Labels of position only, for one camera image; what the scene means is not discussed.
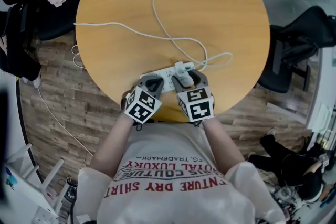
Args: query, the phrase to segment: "round wooden table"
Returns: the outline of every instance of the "round wooden table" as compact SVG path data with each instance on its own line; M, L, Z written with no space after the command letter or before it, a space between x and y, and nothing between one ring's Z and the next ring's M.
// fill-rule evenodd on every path
M80 0L77 23L120 22L140 32L165 37L156 21L152 0ZM243 99L259 79L269 49L269 23L262 0L155 0L159 17L172 37L200 40L208 57L231 52L227 67L206 68L215 97L215 113ZM76 26L80 56L100 89L120 103L143 73L189 62L169 40L143 37L118 25ZM204 60L201 47L181 40L177 43L194 59ZM220 65L228 57L209 64ZM161 95L162 106L154 119L186 122L176 92Z

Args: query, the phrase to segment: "wooden floor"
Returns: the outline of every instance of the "wooden floor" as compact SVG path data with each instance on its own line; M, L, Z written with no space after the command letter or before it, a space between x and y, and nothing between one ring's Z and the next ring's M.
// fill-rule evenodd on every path
M120 114L119 106L97 87L85 69L74 66L73 43L73 33L50 41L33 41L42 64L40 92L60 123L94 153ZM218 115L244 155L263 152L259 139L271 127L276 128L276 138L284 146L301 149L309 132L302 124L269 110L266 103L274 101L307 113L316 76L317 69L312 68L309 92L299 89L303 80L297 77L286 95L257 86L232 109ZM60 191L64 182L59 179L68 175L77 179L78 170L90 163L91 156L55 121L32 83L21 82L20 94L28 140L42 177L60 158L65 160L52 182L54 189Z

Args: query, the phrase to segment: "white cable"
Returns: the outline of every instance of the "white cable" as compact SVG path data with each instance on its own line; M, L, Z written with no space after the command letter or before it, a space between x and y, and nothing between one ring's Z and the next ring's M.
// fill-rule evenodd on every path
M166 38L166 37L154 36L154 35L149 35L149 34L145 34L145 33L136 31L135 29L133 29L133 28L131 28L131 27L125 25L125 24L119 23L119 22L108 22L108 23L101 23L101 24L93 24L93 23L74 23L74 24L75 24L75 25L89 25L89 26L120 25L120 26L125 27L125 28L127 28L128 30L130 30L130 31L132 31L132 32L134 32L134 33L136 33L136 34L139 34L139 35L141 35L141 36L151 37L151 38L157 38L157 39L163 39L163 40L170 40L170 41L174 44L174 46L175 46L180 52L182 52L184 55L186 55L186 56L187 56L190 60L192 60L193 62L197 63L197 65L195 66L195 68L197 68L198 66L203 66L203 67L200 69L200 71L203 71L206 67L223 67L223 66L226 66L226 65L230 64L231 60L233 59L233 55L232 55L230 52L223 52L223 53L221 53L221 54L218 54L218 55L215 55L215 56L212 56L212 57L208 58L206 48L205 48L205 46L203 45L203 43L200 42L199 40L194 39L194 38L188 38L188 37L172 38L172 37L169 35L169 33L167 32L167 30L165 29L165 27L163 26L162 22L160 21L159 16L157 15L157 12L156 12L156 9L155 9L155 0L152 0L152 7L153 7L153 11L154 11L154 14L155 14L156 19L158 20L158 22L159 22L159 24L160 24L162 30L166 33L166 35L168 36L168 38ZM198 44L202 47L202 49L203 49L203 51L204 51L205 60L202 61L202 62L199 62L199 61L195 60L194 58L192 58L191 56L189 56L183 49L181 49L181 48L176 44L175 40L191 40L191 41L194 41L194 42L198 43ZM84 67L81 67L81 66L79 66L79 65L77 65L77 64L75 63L75 57L76 57L77 55L79 55L79 54L74 53L72 49L71 49L71 51L72 51L72 53L75 55L75 56L73 57L73 58L74 58L74 59L73 59L73 60L74 60L74 61L73 61L74 64L75 64L77 67L84 68ZM230 56L230 59L229 59L225 64L223 64L223 65L208 65L208 64L207 64L208 61L213 60L213 59L215 59L215 58L217 58L217 57L220 57L220 56L224 56L224 55L229 55L229 56Z
M48 107L48 105L47 105L47 103L46 103L46 101L44 101L44 99L43 99L43 97L42 97L42 95L41 95L41 92L40 92L40 89L39 88L37 88L37 90L38 90L38 93L40 94L40 97L41 97L41 99L42 99L42 101L43 101L43 103L46 105L46 107L47 107L47 109L49 110L49 112L53 115L53 117L55 118L55 120L58 122L58 124L59 125L61 125L63 128L64 128L64 130L66 130L67 131L67 133L68 134L70 134L83 148L85 148L85 150L91 155L91 156L93 156L93 154L91 153L91 152L89 152L89 150L82 144L82 143L80 143L79 142L79 140L77 139L77 138L75 138L59 121L58 121L58 119L55 117L55 115L52 113L52 111L50 110L50 108Z

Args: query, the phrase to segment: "white t-shirt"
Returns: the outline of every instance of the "white t-shirt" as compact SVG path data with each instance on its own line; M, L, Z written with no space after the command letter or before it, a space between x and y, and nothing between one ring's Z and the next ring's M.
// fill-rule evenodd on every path
M182 123L133 128L113 179L81 169L73 214L98 224L286 223L251 163L224 176L203 129Z

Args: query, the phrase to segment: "white power strip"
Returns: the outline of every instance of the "white power strip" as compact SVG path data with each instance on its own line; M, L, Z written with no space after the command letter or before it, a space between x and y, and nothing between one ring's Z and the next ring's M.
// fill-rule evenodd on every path
M145 75L153 75L153 74L158 75L164 80L164 86L162 92L169 92L175 90L174 84L172 82L172 76L176 76L183 86L193 85L194 81L187 72L188 70L191 70L193 68L194 64L192 62L188 63L178 62L173 67L168 67L150 73L142 74L140 78L142 78Z

